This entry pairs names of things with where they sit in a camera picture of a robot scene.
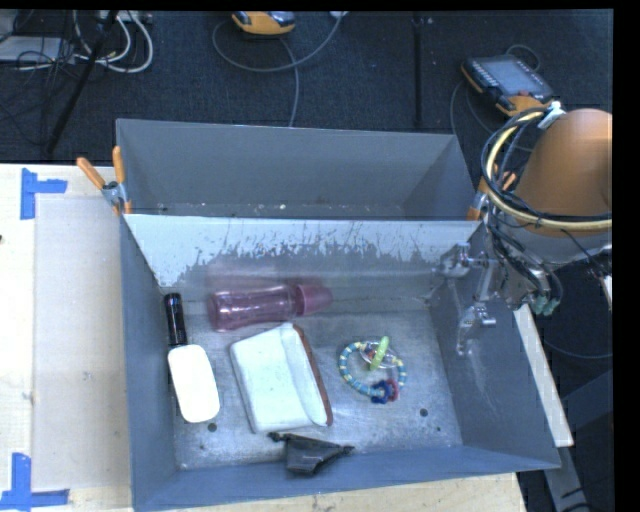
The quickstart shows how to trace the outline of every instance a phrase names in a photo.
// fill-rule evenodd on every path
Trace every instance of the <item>bottle cap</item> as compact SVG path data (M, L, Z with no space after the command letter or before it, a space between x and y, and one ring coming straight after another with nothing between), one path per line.
M297 314L310 315L328 308L333 302L333 294L324 286L299 284L296 286Z

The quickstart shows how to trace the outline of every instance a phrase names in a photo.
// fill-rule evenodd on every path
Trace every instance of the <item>white table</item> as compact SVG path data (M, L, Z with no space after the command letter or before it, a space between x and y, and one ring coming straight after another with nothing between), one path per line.
M21 172L67 181L20 220ZM99 168L107 182L112 168ZM75 166L0 165L0 491L11 454L53 510L131 509L118 219ZM573 443L528 308L516 312L558 447ZM205 507L255 510L255 503ZM269 500L261 510L525 511L515 474Z

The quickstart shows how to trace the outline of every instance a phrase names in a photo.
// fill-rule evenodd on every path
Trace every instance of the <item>electronic device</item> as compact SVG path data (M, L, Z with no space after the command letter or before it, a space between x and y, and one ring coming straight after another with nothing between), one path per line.
M508 116L533 107L549 106L554 99L549 84L513 55L468 58L461 69L473 88Z
M279 37L295 27L291 11L233 11L233 22L247 36L259 38Z

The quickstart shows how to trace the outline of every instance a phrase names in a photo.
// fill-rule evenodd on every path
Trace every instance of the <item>metal rod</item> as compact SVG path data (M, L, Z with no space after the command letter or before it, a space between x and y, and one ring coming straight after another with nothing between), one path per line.
M73 94L71 95L71 98L69 99L69 102L67 103L64 110L62 111L62 114L60 114L60 117L58 118L58 122L56 123L53 129L53 133L51 134L51 140L49 140L49 142L47 143L47 146L45 148L45 155L47 156L47 158L51 157L53 150L58 145L60 136L62 135L62 132L64 131L65 127L67 126L67 123L69 122L69 118L71 117L71 114L73 112L73 109L76 106L76 103L78 102L78 98L80 98L80 94L82 94L82 90L84 89L85 85L87 84L87 81L89 80L89 75L91 74L91 71L93 71L93 68L96 65L96 60L98 59L98 55L102 51L102 47L104 46L104 43L106 42L107 37L111 32L111 28L116 22L116 16L118 15L118 11L119 9L109 10L107 19L104 22L105 27L103 30L101 30L100 36L98 37L98 40L96 41L96 44L93 47L93 51L91 52L91 56L89 57L87 65L84 68L82 75L80 76L80 79L76 83L76 87L73 91Z

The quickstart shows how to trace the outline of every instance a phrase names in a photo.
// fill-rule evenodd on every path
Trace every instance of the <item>blue tape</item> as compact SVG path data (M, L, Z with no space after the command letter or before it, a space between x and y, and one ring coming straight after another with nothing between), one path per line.
M66 505L69 489L63 491L31 492L31 458L22 453L11 456L11 490L3 491L0 496L0 510L23 510L30 512L32 507L52 507Z
M23 168L20 219L33 219L36 216L36 194L64 194L66 190L65 180L38 181L37 173Z

